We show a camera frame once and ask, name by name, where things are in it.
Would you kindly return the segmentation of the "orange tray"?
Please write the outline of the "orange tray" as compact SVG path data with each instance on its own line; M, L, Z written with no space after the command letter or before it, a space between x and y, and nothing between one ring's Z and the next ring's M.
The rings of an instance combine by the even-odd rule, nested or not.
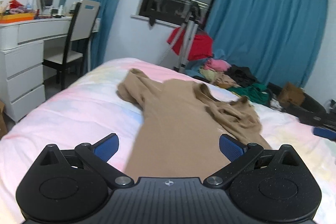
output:
M20 14L1 15L0 24L9 24L9 23L33 20L34 16L35 16L34 13L20 13Z

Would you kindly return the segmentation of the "white dresser desk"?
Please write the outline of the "white dresser desk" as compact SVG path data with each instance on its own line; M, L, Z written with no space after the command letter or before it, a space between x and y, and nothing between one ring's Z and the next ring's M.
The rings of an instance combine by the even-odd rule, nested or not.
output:
M37 19L1 24L1 101L15 123L45 102L45 40L68 33L71 18Z

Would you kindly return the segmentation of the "green garment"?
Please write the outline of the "green garment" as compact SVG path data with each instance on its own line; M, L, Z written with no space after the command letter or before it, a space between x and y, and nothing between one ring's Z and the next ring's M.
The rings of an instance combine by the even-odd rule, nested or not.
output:
M248 87L231 87L230 92L238 96L246 96L248 99L257 104L269 106L273 93L265 85L254 83Z

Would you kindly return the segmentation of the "tan shirt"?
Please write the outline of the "tan shirt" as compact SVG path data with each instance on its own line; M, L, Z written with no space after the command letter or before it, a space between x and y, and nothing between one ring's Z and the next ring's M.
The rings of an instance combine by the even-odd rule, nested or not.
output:
M247 97L220 101L206 84L177 79L159 83L138 69L128 72L117 91L143 112L143 124L125 169L132 178L205 179L228 163L219 149L223 134L243 144L269 148Z

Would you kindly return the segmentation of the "tan garment on pile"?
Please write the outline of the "tan garment on pile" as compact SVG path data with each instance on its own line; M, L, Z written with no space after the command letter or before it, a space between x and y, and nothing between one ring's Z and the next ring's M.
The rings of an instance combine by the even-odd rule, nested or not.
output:
M220 88L229 89L229 88L239 88L240 85L237 84L235 80L233 80L228 75L218 74L214 80L211 82L212 85L218 86Z

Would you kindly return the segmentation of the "white plastic bottle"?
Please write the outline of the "white plastic bottle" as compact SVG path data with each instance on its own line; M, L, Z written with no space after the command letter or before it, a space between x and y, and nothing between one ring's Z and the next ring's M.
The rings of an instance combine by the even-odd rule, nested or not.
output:
M34 1L35 0L27 0L27 2L26 2L26 9L33 10L34 9Z

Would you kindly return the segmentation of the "yellow garment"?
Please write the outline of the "yellow garment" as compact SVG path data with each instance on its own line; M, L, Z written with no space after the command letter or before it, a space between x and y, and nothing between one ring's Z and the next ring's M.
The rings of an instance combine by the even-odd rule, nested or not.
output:
M213 82L217 77L217 72L211 69L200 68L199 73L206 79L209 83Z

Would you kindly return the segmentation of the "black garment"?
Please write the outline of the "black garment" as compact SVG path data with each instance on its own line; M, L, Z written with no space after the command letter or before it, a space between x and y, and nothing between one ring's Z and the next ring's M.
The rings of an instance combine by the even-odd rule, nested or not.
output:
M239 86L247 88L253 84L259 84L260 82L251 73L248 67L239 67L232 65L226 72L226 75L231 77Z

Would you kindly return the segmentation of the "brown paper bag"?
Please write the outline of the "brown paper bag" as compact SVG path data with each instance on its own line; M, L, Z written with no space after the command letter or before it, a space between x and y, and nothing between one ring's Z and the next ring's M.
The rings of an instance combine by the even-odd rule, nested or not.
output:
M288 107L290 105L301 106L305 100L305 93L301 88L288 82L283 87L277 100L282 107Z

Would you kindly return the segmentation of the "blue curtain right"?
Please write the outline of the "blue curtain right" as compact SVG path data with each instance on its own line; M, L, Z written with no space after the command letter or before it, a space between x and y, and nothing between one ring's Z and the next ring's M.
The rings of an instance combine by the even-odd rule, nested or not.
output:
M306 85L328 0L214 0L206 23L216 58L248 67L262 83Z

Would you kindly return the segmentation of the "pink garment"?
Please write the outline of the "pink garment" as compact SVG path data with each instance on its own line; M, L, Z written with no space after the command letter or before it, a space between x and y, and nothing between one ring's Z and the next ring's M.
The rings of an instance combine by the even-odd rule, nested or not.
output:
M230 69L231 65L224 60L208 59L204 64L205 70L213 70L217 72L226 72Z

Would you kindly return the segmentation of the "red garment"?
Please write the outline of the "red garment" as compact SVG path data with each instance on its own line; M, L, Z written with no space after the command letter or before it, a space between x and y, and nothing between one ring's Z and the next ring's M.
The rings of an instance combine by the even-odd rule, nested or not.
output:
M175 28L171 35L169 36L167 43L171 44L173 38L175 38L178 33L180 27ZM180 53L180 49L183 42L183 37L185 34L185 30L182 31L181 36L177 40L176 44L173 46L173 52L177 55ZM207 35L204 31L197 30L195 34L193 44L191 46L188 61L195 61L200 59L205 59L213 56L213 39Z

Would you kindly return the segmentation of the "silver tripod with phone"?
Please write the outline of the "silver tripod with phone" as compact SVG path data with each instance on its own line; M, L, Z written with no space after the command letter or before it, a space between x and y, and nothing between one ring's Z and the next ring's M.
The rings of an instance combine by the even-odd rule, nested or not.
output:
M180 51L177 54L179 56L177 65L173 67L173 70L180 72L185 70L186 64L189 62L188 57L191 51L195 35L198 30L199 21L201 19L201 8L196 0L190 0L190 8L187 15L184 18L183 23L179 27L177 34L173 37L172 42L169 44L169 48L165 51L157 65L161 65L164 59L167 57L177 41L181 37L182 32L185 32L182 39Z

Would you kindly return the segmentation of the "black and grey chair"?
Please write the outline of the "black and grey chair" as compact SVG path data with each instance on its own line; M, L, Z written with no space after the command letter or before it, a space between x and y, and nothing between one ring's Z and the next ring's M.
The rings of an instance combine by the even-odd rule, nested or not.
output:
M43 65L56 70L56 82L61 90L66 88L68 69L77 65L80 75L83 75L86 52L99 10L100 2L80 0L76 3L64 47L50 48L44 53ZM79 40L84 42L83 53L71 48L72 43Z

